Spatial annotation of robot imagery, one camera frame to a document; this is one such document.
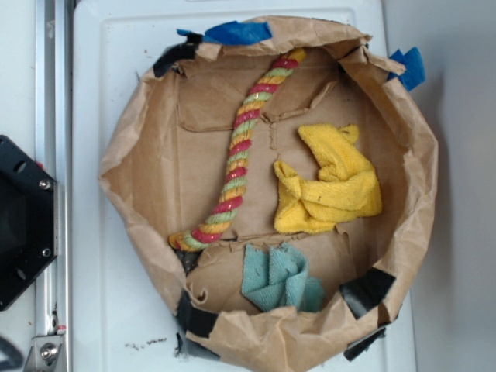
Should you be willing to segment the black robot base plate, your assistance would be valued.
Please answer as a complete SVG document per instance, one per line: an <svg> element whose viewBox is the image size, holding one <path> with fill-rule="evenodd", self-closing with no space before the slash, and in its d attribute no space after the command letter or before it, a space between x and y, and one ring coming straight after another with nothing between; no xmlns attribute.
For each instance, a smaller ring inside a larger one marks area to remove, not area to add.
<svg viewBox="0 0 496 372"><path fill-rule="evenodd" d="M55 180L1 136L1 310L55 258Z"/></svg>

